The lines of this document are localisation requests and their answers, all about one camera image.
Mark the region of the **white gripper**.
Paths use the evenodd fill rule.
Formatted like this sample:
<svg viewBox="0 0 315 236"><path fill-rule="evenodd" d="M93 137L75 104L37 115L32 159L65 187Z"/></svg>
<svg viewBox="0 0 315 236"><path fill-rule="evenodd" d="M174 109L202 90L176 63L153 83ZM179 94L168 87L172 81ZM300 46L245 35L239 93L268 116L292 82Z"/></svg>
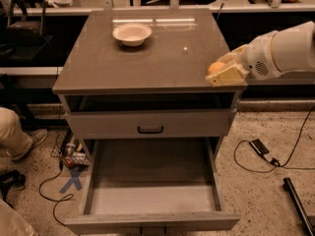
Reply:
<svg viewBox="0 0 315 236"><path fill-rule="evenodd" d="M243 44L221 56L218 61L224 66L218 71L207 74L206 81L212 87L241 85L249 72L237 63L244 63L257 80L275 79L282 75L272 55L272 40L278 32L273 30L254 38L250 43Z"/></svg>

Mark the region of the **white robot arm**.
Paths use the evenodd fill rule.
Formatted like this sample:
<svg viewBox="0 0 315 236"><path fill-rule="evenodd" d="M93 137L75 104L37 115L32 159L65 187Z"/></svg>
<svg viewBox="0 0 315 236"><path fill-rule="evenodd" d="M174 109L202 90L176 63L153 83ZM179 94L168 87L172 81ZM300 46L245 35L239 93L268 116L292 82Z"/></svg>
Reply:
<svg viewBox="0 0 315 236"><path fill-rule="evenodd" d="M273 30L224 54L207 71L212 87L242 85L251 75L258 81L292 72L315 71L315 29L312 21Z"/></svg>

